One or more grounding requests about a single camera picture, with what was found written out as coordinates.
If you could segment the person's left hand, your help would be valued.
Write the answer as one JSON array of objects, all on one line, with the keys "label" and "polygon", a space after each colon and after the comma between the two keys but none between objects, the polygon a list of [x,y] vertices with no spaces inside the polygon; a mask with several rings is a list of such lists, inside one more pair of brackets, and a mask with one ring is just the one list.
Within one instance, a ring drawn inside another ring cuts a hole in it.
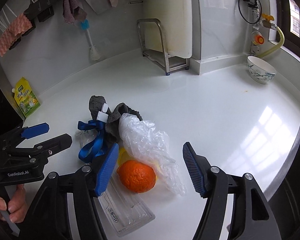
[{"label": "person's left hand", "polygon": [[[17,189],[8,204],[6,204],[4,199],[0,197],[0,211],[7,210],[10,213],[10,221],[12,223],[21,223],[24,221],[27,213],[26,190],[24,184],[17,185]],[[6,220],[2,216],[1,212],[0,220]]]}]

